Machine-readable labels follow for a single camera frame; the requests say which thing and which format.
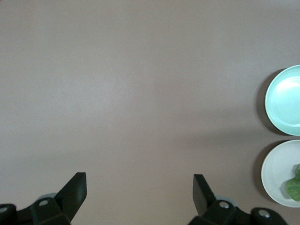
light blue plate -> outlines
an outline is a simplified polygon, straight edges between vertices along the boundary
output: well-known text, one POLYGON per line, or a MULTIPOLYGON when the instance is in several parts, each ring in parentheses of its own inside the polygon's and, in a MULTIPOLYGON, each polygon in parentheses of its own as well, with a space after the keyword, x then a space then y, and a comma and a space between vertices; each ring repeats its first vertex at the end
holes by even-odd
POLYGON ((279 130, 300 136, 300 65, 289 67, 274 78, 266 93, 265 107, 279 130))

green vegetable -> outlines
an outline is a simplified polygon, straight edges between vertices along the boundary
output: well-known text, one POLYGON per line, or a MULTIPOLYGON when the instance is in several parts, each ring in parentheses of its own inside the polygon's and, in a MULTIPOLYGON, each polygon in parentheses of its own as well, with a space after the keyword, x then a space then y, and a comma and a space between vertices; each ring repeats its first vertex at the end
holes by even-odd
POLYGON ((300 164, 295 170, 295 177, 286 182, 285 191, 293 200, 300 202, 300 164))

plate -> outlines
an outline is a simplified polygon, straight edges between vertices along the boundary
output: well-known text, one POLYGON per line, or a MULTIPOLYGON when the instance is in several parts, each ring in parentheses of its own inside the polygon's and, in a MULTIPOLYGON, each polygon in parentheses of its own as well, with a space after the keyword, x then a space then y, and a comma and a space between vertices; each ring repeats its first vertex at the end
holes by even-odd
POLYGON ((268 87, 266 112, 271 122, 289 135, 300 135, 300 65, 279 73, 268 87))
POLYGON ((285 192, 285 183, 295 176, 300 164, 300 140, 283 142, 276 146, 262 164, 262 184, 268 195, 277 203, 300 208, 300 202, 285 192))

screw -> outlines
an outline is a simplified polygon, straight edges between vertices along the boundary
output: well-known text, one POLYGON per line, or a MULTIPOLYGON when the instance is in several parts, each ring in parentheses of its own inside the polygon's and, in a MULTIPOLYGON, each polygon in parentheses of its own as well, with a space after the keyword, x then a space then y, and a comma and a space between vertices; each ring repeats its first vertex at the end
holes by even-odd
POLYGON ((271 215, 266 210, 259 210, 258 214, 262 217, 269 218, 271 215))
POLYGON ((7 210, 8 210, 7 207, 0 208, 0 213, 3 213, 5 211, 7 211, 7 210))
POLYGON ((43 206, 43 205, 47 205, 47 204, 48 204, 48 200, 43 200, 38 205, 43 206))
POLYGON ((228 209, 229 208, 229 205, 228 205, 227 202, 220 202, 219 206, 221 206, 223 209, 228 209))

tabletop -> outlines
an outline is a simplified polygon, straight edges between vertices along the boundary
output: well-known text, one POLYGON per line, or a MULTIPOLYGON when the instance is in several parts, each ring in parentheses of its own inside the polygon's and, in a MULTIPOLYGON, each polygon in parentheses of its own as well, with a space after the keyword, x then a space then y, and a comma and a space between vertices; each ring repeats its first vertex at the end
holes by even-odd
POLYGON ((241 210, 273 201, 261 166, 297 139, 269 121, 271 80, 299 64, 296 0, 0 1, 1 203, 87 173, 73 225, 196 216, 193 175, 241 210))

